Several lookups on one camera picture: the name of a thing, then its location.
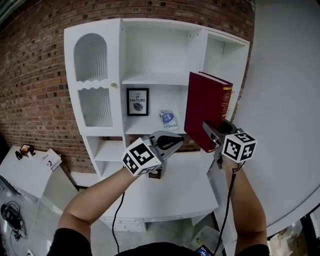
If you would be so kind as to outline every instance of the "red book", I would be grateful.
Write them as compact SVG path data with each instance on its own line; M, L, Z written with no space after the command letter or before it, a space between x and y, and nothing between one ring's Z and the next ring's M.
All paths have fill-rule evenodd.
M226 118L233 84L203 72L189 75L184 131L206 152L215 145L203 129L208 121L219 130Z

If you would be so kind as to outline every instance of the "arched cabinet door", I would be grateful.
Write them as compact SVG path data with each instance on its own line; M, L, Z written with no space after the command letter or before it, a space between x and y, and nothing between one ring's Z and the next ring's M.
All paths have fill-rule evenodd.
M64 30L70 98L83 135L122 135L120 19L90 22Z

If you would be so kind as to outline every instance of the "black picture frame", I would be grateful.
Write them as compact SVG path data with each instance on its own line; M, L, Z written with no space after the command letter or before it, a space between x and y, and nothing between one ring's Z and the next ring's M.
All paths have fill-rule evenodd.
M130 113L130 91L146 91L146 112L139 114L139 113ZM149 115L149 88L127 88L126 89L126 115L128 117L143 117Z

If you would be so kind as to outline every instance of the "human arm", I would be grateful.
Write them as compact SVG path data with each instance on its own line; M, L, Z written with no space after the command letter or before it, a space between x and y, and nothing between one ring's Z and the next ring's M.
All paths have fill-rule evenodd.
M230 186L232 169L237 168L238 164L225 156L222 160L222 168ZM242 168L236 172L230 199L238 236L235 255L253 245L267 245L265 212Z
M87 188L68 204L60 217L58 229L75 230L90 241L90 226L137 179L126 168Z

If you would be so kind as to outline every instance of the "white wall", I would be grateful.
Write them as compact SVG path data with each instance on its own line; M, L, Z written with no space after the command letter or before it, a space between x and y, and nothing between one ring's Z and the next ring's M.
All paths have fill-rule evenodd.
M269 235L320 203L319 119L320 6L256 0L253 49L234 123L258 140L244 167Z

